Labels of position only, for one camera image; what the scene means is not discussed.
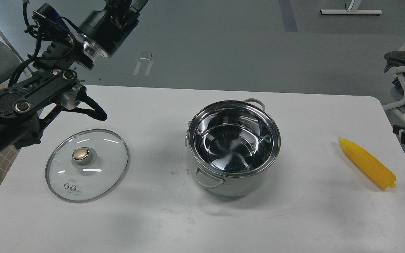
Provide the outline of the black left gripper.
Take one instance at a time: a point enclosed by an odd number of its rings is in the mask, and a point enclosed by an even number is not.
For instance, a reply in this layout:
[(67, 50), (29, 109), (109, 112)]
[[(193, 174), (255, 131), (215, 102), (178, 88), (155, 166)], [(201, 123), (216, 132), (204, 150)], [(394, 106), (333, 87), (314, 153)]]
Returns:
[(105, 0), (103, 10), (93, 10), (78, 26), (83, 52), (91, 59), (110, 58), (138, 24), (148, 0)]

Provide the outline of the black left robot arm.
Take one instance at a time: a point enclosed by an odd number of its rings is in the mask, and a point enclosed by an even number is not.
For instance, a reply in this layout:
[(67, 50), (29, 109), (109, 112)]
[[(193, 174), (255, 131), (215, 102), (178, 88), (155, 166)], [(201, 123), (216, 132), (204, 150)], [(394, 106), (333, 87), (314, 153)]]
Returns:
[(39, 144), (45, 128), (62, 111), (105, 121), (108, 116), (86, 92), (76, 71), (88, 70), (98, 56), (110, 58), (135, 29), (146, 0), (106, 0), (76, 26), (52, 6), (33, 11), (26, 33), (36, 39), (32, 56), (21, 62), (0, 89), (0, 152)]

